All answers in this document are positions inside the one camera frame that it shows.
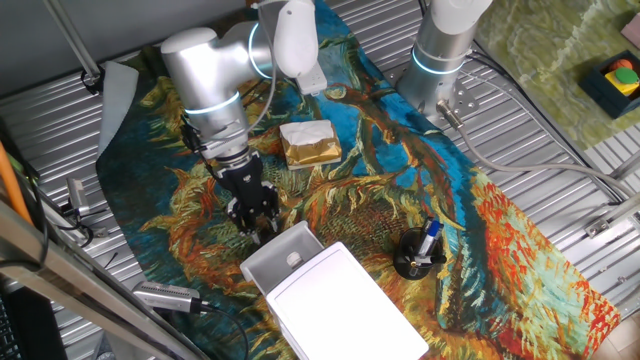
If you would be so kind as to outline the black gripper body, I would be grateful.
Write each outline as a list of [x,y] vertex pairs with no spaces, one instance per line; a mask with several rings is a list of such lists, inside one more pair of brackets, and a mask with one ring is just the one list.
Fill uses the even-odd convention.
[[218,183],[232,195],[227,205],[229,215],[278,215],[276,187],[263,180],[263,163],[258,152],[243,152],[218,157],[215,171]]

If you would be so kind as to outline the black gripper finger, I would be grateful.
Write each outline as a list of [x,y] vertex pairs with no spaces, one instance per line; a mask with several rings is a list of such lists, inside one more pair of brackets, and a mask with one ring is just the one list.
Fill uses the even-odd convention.
[[279,230],[278,219],[280,214],[280,208],[278,201],[264,201],[263,202],[263,214],[268,219],[273,231]]
[[252,208],[246,207],[241,202],[230,202],[227,205],[227,216],[242,236],[249,237],[257,245],[261,244],[256,228],[256,216]]

